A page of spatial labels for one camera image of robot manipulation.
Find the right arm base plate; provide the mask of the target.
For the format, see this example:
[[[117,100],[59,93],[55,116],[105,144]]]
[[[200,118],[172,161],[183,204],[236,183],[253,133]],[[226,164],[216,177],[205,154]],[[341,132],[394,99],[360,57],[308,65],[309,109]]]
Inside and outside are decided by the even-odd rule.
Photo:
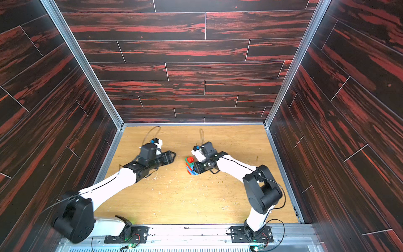
[[[267,225],[258,231],[253,231],[247,225],[236,225],[229,228],[229,233],[233,243],[273,243],[271,228]]]

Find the red long lego brick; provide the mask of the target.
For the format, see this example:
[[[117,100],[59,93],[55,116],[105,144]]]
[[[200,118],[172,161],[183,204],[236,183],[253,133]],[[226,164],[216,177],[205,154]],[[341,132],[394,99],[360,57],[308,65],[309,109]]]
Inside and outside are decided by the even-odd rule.
[[[188,164],[186,165],[187,171],[190,175],[197,175],[196,172],[193,171],[193,167],[189,166]]]

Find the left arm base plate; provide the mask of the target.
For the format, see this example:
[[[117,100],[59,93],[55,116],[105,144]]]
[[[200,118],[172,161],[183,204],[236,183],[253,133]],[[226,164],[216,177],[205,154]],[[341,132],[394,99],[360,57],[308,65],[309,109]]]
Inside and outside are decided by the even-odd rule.
[[[148,239],[148,226],[131,226],[125,228],[118,236],[106,236],[105,244],[145,244]]]

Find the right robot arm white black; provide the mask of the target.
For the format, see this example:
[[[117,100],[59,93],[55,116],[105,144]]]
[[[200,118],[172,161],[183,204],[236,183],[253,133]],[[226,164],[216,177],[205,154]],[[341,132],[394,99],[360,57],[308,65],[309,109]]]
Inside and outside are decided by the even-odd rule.
[[[283,189],[268,167],[242,163],[226,152],[217,152],[211,142],[195,146],[192,155],[197,159],[193,165],[195,173],[202,174],[217,169],[243,183],[251,205],[250,214],[244,222],[245,230],[252,233],[262,231],[268,215],[283,198]]]

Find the green long lego brick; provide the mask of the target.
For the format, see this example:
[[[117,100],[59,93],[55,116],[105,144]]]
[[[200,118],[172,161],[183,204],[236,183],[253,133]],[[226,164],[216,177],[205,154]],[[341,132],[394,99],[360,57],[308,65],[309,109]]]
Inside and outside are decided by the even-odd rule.
[[[194,164],[194,163],[188,163],[187,160],[186,160],[186,166],[187,166],[187,168],[193,169],[193,164]]]

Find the cyan lego brick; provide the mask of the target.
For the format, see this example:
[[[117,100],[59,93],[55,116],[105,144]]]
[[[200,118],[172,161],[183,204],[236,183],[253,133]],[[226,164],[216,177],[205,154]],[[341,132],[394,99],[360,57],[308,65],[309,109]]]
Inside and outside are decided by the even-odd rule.
[[[198,175],[197,172],[193,171],[193,170],[190,169],[190,168],[187,168],[187,171],[188,171],[188,173],[189,173],[190,175]]]

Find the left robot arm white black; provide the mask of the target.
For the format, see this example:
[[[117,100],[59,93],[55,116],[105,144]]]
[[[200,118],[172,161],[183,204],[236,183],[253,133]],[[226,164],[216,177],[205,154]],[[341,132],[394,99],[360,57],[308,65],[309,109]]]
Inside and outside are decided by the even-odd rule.
[[[162,141],[153,139],[140,148],[134,160],[117,173],[90,187],[66,192],[53,215],[51,226],[63,237],[78,244],[88,237],[105,236],[124,243],[133,242],[139,234],[123,216],[95,217],[94,212],[104,202],[143,178],[152,170],[174,162],[176,153],[162,152]]]

